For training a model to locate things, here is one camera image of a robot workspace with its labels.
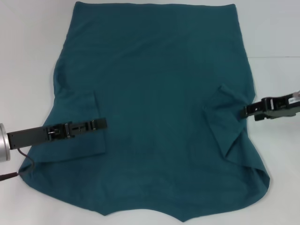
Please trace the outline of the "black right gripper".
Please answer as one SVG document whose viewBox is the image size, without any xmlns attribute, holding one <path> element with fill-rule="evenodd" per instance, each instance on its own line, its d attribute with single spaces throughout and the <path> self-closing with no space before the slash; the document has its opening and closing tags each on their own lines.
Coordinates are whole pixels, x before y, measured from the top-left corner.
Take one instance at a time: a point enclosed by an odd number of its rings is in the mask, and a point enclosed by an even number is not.
<svg viewBox="0 0 300 225">
<path fill-rule="evenodd" d="M 243 107 L 241 117 L 254 116 L 255 121 L 261 121 L 264 119 L 293 117 L 300 113 L 300 92 L 281 97 L 267 97 L 263 102 Z"/>
</svg>

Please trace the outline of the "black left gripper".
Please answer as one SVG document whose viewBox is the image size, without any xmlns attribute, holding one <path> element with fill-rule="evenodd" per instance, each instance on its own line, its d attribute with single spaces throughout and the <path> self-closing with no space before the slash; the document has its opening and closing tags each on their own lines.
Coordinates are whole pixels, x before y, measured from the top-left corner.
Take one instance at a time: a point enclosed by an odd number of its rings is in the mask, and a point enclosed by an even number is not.
<svg viewBox="0 0 300 225">
<path fill-rule="evenodd" d="M 66 123 L 46 127 L 36 127 L 7 134 L 11 150 L 53 142 L 64 138 L 73 138 L 76 135 L 106 129 L 106 119 L 90 120 L 78 123 Z"/>
</svg>

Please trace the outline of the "teal blue t-shirt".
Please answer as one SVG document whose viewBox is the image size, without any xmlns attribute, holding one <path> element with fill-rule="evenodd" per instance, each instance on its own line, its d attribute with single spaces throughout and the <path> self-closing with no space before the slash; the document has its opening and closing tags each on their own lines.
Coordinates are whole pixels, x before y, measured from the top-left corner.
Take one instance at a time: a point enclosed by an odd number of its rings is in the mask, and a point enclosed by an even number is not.
<svg viewBox="0 0 300 225">
<path fill-rule="evenodd" d="M 45 125 L 107 128 L 33 146 L 31 188 L 104 216 L 182 222 L 259 201 L 270 177 L 240 110 L 255 89 L 237 9 L 77 2 Z"/>
</svg>

